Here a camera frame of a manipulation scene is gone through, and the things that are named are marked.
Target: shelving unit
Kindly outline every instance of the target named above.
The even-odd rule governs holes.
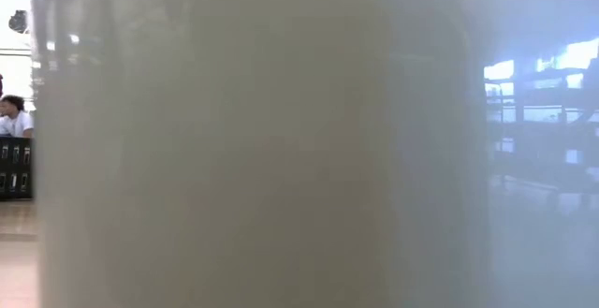
[[[509,176],[557,193],[599,190],[591,173],[599,167],[599,123],[573,122],[588,98],[578,84],[581,74],[584,70],[550,69],[487,82],[514,85],[513,95],[488,94],[493,166],[502,180]]]
[[[33,199],[30,139],[0,138],[0,201]]]

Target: person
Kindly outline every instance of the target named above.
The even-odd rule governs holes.
[[[0,99],[0,110],[4,120],[0,126],[12,137],[32,138],[34,135],[34,122],[31,115],[25,112],[25,102],[22,97],[5,95]]]
[[[0,103],[0,137],[12,137],[10,132],[10,119],[5,115],[4,107]]]

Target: white shirt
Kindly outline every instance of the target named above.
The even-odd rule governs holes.
[[[0,135],[10,134],[12,137],[22,137],[25,130],[34,128],[34,119],[25,111],[20,111],[16,118],[4,116],[0,119]]]

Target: white liquid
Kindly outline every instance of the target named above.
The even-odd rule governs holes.
[[[484,306],[474,67],[397,2],[44,5],[44,308]]]

